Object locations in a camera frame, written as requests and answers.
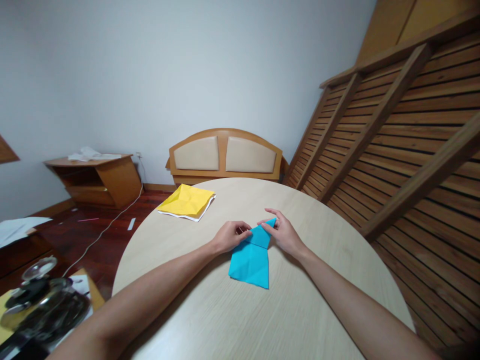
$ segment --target yellow paper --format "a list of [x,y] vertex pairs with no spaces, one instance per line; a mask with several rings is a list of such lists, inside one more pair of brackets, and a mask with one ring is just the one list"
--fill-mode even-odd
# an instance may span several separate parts
[[161,203],[157,210],[176,215],[196,217],[208,204],[215,193],[196,187],[181,184],[175,192]]
[[[5,307],[5,303],[7,302],[8,299],[10,299],[11,292],[12,290],[8,290],[6,293],[0,296],[0,318],[2,317],[4,312],[7,310],[7,308]],[[5,340],[7,340],[12,334],[13,334],[12,331],[7,330],[0,326],[0,344],[3,344]]]

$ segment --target bedside table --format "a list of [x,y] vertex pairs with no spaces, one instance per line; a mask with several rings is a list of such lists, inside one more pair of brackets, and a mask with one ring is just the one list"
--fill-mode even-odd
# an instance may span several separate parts
[[86,162],[62,157],[44,164],[60,178],[76,203],[120,209],[137,198],[142,186],[131,156]]

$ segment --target blue origami paper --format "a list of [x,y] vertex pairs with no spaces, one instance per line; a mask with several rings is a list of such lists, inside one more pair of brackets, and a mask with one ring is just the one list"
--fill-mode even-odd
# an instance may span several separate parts
[[[273,227],[276,220],[274,218],[266,223]],[[233,249],[228,275],[233,279],[268,289],[270,234],[261,226],[253,228],[251,232],[251,236]]]

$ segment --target hand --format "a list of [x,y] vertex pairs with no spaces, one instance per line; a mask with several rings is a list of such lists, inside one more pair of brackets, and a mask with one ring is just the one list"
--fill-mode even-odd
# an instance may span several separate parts
[[227,221],[210,241],[218,254],[229,252],[252,235],[252,227],[244,221]]
[[274,227],[266,223],[270,219],[259,221],[257,224],[261,225],[267,233],[276,239],[276,243],[280,249],[298,259],[305,250],[308,250],[308,247],[300,239],[300,236],[285,215],[271,208],[266,208],[265,211],[276,216]]

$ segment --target beige cushion panel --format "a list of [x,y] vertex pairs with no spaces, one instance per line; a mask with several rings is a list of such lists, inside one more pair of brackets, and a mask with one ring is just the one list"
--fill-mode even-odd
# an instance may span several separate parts
[[241,137],[228,137],[226,171],[273,173],[277,153],[268,147]]
[[216,136],[189,142],[173,151],[175,166],[181,170],[219,170],[219,141]]

